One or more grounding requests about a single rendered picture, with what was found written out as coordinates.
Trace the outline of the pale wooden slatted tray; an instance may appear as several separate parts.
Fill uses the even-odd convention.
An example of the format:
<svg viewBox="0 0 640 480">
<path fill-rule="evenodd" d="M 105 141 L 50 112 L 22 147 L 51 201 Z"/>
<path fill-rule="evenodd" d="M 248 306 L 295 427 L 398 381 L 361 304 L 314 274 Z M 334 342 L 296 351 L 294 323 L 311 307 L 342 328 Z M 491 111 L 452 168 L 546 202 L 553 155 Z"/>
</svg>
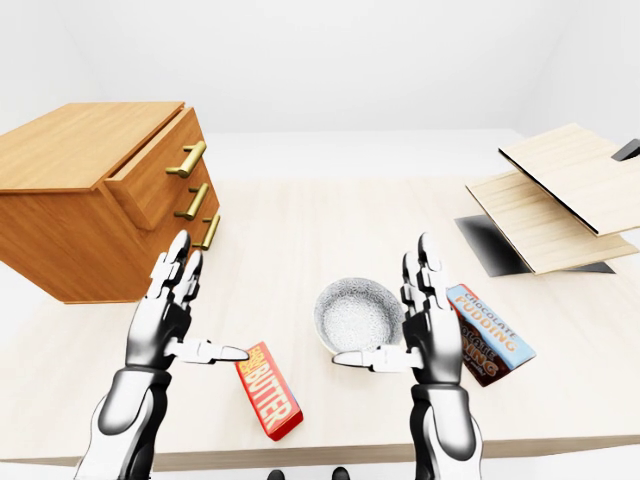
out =
<svg viewBox="0 0 640 480">
<path fill-rule="evenodd" d="M 519 171 L 472 182 L 466 188 L 536 275 L 640 251 L 619 235 L 596 236 Z"/>
</svg>

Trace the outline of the patterned grey bowl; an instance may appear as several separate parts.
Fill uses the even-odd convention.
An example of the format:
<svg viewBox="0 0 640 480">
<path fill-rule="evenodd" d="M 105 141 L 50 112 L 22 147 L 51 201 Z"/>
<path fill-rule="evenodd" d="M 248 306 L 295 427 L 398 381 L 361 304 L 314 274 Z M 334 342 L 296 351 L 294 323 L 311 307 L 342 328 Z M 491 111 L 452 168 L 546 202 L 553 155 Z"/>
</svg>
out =
<svg viewBox="0 0 640 480">
<path fill-rule="evenodd" d="M 400 302 L 379 283 L 358 277 L 328 285 L 314 307 L 321 342 L 332 353 L 396 345 L 402 338 Z"/>
</svg>

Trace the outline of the red butter box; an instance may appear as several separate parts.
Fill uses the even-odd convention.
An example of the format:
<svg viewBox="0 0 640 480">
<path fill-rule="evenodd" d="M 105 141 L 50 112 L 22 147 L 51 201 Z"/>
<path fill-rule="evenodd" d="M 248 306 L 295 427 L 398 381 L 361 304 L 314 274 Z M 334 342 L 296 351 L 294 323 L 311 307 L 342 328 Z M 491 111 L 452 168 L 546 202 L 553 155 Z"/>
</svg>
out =
<svg viewBox="0 0 640 480">
<path fill-rule="evenodd" d="M 264 342 L 248 350 L 236 371 L 268 438 L 279 441 L 304 419 L 303 412 Z"/>
</svg>

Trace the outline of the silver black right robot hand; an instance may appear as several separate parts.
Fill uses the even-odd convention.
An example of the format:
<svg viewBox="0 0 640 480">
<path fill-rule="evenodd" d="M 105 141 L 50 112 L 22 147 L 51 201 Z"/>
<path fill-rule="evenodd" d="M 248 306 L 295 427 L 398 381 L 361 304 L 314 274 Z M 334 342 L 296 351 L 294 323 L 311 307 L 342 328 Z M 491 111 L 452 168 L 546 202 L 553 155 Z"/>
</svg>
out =
<svg viewBox="0 0 640 480">
<path fill-rule="evenodd" d="M 446 290 L 447 275 L 431 235 L 421 234 L 417 252 L 402 261 L 401 300 L 406 306 L 402 331 L 405 347 L 381 345 L 371 351 L 334 355 L 337 365 L 376 373 L 412 370 L 421 384 L 453 384 L 461 379 L 462 340 Z"/>
</svg>

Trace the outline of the blue brown chocolate pudding box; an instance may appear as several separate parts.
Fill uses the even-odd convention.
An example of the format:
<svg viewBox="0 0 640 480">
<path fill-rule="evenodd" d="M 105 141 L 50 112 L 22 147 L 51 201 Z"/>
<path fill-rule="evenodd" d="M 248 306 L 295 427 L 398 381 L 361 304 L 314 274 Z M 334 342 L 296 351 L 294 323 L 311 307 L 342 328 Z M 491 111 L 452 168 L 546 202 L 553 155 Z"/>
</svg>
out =
<svg viewBox="0 0 640 480">
<path fill-rule="evenodd" d="M 448 288 L 447 298 L 459 320 L 463 362 L 482 387 L 536 357 L 534 349 L 466 285 Z"/>
</svg>

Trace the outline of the pale wooden board with dark edge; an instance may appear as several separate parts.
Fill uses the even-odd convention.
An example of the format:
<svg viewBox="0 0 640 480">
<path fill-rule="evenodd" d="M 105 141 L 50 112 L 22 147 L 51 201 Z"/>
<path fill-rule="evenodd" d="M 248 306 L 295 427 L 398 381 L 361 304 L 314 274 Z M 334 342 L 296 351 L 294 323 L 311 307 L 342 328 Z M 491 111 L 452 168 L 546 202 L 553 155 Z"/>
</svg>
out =
<svg viewBox="0 0 640 480">
<path fill-rule="evenodd" d="M 598 236 L 640 228 L 640 155 L 569 124 L 499 149 Z"/>
</svg>

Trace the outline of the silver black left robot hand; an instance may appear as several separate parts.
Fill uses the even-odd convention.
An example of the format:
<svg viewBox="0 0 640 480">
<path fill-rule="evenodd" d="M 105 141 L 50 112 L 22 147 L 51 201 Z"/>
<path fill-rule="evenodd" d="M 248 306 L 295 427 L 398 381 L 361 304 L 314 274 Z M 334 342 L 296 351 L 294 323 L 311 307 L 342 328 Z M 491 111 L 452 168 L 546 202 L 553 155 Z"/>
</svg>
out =
<svg viewBox="0 0 640 480">
<path fill-rule="evenodd" d="M 242 349 L 186 337 L 191 325 L 190 303 L 198 295 L 203 267 L 202 253 L 190 253 L 190 246 L 190 235 L 182 230 L 159 255 L 149 289 L 130 325 L 125 356 L 128 366 L 166 370 L 174 359 L 214 364 L 249 358 Z"/>
</svg>

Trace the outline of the small black object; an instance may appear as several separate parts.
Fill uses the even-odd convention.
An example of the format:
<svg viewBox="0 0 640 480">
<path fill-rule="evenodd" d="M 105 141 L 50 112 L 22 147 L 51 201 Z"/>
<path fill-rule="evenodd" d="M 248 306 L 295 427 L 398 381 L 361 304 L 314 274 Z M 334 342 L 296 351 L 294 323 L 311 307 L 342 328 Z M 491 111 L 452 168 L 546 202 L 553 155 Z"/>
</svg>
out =
<svg viewBox="0 0 640 480">
<path fill-rule="evenodd" d="M 632 139 L 615 152 L 611 158 L 618 162 L 622 162 L 638 156 L 640 156 L 640 139 Z"/>
</svg>

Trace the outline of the wooden cabinet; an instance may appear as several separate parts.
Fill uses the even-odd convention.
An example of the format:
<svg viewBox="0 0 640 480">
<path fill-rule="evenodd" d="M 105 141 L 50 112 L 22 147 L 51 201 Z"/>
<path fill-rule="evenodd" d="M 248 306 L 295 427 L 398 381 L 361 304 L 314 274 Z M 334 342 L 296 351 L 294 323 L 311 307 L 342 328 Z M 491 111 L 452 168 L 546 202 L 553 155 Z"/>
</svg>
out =
<svg viewBox="0 0 640 480">
<path fill-rule="evenodd" d="M 169 232 L 132 222 L 105 180 L 181 102 L 70 103 L 0 136 L 0 261 L 65 303 L 140 299 Z"/>
</svg>

